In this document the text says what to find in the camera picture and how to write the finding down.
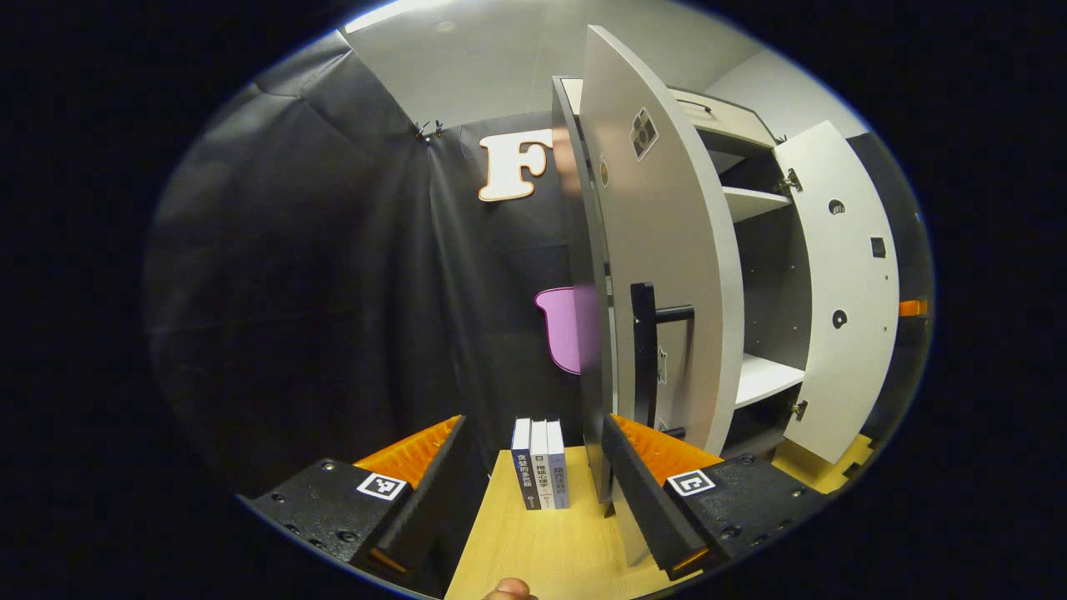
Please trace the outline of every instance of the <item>white book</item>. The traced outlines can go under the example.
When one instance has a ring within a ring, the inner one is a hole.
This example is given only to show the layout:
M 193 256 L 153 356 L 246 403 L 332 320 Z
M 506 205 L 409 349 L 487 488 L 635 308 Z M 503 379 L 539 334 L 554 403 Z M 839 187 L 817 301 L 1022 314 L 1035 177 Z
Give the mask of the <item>white book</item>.
M 530 462 L 534 463 L 534 481 L 541 499 L 541 509 L 556 507 L 552 493 L 552 474 L 548 470 L 548 424 L 544 421 L 530 423 Z

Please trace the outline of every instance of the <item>book spine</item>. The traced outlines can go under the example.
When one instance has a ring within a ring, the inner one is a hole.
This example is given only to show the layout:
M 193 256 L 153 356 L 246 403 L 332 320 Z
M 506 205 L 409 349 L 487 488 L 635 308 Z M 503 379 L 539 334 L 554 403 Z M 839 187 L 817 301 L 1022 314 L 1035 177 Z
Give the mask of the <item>book spine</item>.
M 555 508 L 556 501 L 552 495 L 552 476 L 548 473 L 548 455 L 530 455 L 534 461 L 534 480 L 537 481 L 537 491 L 541 496 L 542 508 Z
M 530 464 L 529 451 L 511 451 L 511 459 L 515 463 L 515 475 L 519 476 L 519 489 L 523 492 L 523 502 L 527 510 L 540 510 L 541 499 L 537 485 L 534 483 L 534 468 Z
M 571 496 L 567 491 L 567 455 L 548 455 L 548 469 L 552 471 L 552 494 L 556 508 L 570 508 Z

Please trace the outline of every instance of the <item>wooden floor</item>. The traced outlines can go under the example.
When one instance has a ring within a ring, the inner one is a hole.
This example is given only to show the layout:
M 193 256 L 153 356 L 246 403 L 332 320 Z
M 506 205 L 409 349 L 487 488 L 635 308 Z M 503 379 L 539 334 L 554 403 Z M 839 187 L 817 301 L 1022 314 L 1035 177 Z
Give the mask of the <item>wooden floor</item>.
M 567 474 L 570 508 L 526 510 L 511 453 L 500 452 L 446 600 L 478 600 L 505 577 L 524 580 L 540 600 L 622 600 L 672 585 L 651 556 L 626 566 L 616 517 L 605 519 L 596 503 L 584 447 L 567 448 Z

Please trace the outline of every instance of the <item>book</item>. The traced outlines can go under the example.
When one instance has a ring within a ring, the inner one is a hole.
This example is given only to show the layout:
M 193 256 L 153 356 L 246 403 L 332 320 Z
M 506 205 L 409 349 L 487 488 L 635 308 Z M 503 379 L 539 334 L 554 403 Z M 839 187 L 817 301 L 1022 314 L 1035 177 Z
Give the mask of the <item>book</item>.
M 516 419 L 511 433 L 511 460 L 515 463 L 519 489 L 523 492 L 523 503 L 527 510 L 540 510 L 541 499 L 534 483 L 534 465 L 530 464 L 530 420 Z
M 563 429 L 559 421 L 548 422 L 548 472 L 552 476 L 552 496 L 556 508 L 570 508 L 567 492 L 567 454 L 563 449 Z
M 552 476 L 548 474 L 548 427 L 545 421 L 530 423 L 530 462 L 534 464 L 534 481 L 541 499 L 541 508 L 555 508 L 552 494 Z

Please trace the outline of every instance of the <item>black door handle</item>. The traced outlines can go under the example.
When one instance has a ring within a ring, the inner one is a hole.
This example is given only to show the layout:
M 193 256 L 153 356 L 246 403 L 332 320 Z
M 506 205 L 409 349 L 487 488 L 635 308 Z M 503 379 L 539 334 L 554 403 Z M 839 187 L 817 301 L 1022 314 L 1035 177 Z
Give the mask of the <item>black door handle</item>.
M 695 313 L 692 304 L 656 310 L 655 288 L 648 282 L 631 284 L 630 302 L 634 309 L 634 421 L 654 428 L 659 348 L 656 326 L 689 320 Z

